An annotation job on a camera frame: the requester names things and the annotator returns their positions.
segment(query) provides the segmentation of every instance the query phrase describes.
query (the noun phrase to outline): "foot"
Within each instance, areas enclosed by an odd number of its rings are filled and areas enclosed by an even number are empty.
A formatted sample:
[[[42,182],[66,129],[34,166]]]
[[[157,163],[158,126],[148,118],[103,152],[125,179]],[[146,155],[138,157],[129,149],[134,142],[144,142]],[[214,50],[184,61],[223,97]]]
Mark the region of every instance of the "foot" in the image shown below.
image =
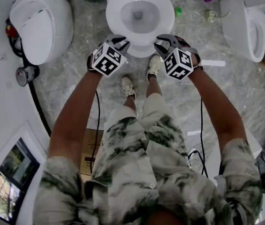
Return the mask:
[[[154,55],[149,61],[148,71],[146,74],[146,80],[149,81],[150,77],[156,78],[161,67],[162,67],[162,62],[161,62],[160,56]]]
[[[125,75],[122,77],[121,84],[126,97],[132,96],[133,99],[135,99],[136,93],[133,89],[133,82],[131,81],[131,79]]]

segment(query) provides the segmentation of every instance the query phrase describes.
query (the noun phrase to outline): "tile floor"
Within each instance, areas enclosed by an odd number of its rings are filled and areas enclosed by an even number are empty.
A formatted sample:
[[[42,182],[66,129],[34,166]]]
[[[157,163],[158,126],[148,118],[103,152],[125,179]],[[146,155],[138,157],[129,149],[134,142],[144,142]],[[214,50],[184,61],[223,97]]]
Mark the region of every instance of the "tile floor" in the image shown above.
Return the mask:
[[[206,67],[205,71],[215,80],[239,111],[245,126],[257,141],[265,146],[265,67],[247,60],[226,44],[221,22],[207,23],[203,13],[206,9],[219,12],[219,0],[207,4],[203,0],[171,0],[180,6],[181,16],[176,18],[174,34],[184,38],[197,48],[202,59],[224,60],[225,67]],[[106,18],[106,1],[89,3],[69,0],[73,8],[74,38],[68,50],[59,58],[40,66],[40,76],[34,81],[41,106],[52,128],[63,105],[86,72],[88,55],[111,33]],[[124,103],[121,77],[129,73],[136,87],[136,106],[141,113],[145,100],[147,82],[145,73],[149,58],[127,56],[129,64],[123,66],[109,79],[103,78],[98,88],[101,118],[100,129],[109,118],[113,108]],[[187,136],[189,131],[200,130],[200,96],[188,79],[175,81],[159,74],[163,96],[173,109],[190,150],[200,145],[200,136]],[[203,141],[208,157],[216,139],[214,128],[206,109],[203,111]],[[94,99],[88,128],[97,126],[98,105]]]

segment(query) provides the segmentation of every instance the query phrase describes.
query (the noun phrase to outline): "leg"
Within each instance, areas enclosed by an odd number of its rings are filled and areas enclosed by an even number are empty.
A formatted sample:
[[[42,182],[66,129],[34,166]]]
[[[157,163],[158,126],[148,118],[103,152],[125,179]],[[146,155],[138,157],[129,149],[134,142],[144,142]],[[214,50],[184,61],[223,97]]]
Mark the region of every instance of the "leg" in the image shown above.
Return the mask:
[[[146,97],[149,97],[153,93],[158,93],[162,95],[161,88],[157,83],[156,77],[152,76],[149,78],[149,84],[147,87]]]
[[[162,95],[161,88],[157,83],[156,76],[162,66],[162,62],[160,56],[155,55],[149,61],[148,71],[146,79],[149,81],[149,85],[147,87],[146,97],[149,97],[153,93],[158,93]]]
[[[125,101],[125,103],[123,104],[124,106],[130,107],[131,109],[133,109],[134,111],[136,111],[136,105],[134,104],[134,99],[133,96],[128,96],[127,100]]]
[[[136,111],[136,105],[134,104],[134,99],[136,98],[136,93],[133,89],[133,82],[128,76],[122,77],[121,80],[123,91],[127,97],[124,106],[130,107],[134,111]]]

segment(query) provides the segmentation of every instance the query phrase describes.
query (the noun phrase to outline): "white toilet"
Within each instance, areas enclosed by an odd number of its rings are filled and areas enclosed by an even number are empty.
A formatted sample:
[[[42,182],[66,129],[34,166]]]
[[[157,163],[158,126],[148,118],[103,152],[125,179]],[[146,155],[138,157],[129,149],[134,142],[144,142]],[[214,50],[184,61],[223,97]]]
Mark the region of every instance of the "white toilet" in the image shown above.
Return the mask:
[[[73,18],[67,0],[16,0],[10,21],[22,39],[25,56],[34,65],[60,56],[73,37]]]
[[[260,62],[265,54],[265,0],[220,0],[220,11],[228,45]]]
[[[131,43],[128,53],[144,58],[155,52],[160,34],[171,33],[175,15],[170,0],[107,0],[106,19],[114,34]]]

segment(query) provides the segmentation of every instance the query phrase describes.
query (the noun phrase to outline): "forearm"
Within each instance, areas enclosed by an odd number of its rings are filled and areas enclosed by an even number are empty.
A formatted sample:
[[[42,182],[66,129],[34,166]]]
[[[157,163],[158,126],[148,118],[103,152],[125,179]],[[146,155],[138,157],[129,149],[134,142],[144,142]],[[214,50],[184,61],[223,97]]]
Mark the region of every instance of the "forearm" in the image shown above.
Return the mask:
[[[101,77],[87,72],[67,100],[54,125],[48,157],[64,156],[80,166],[82,141]]]
[[[239,113],[218,85],[201,69],[196,69],[189,78],[202,97],[219,138],[220,149],[233,138],[246,139]]]

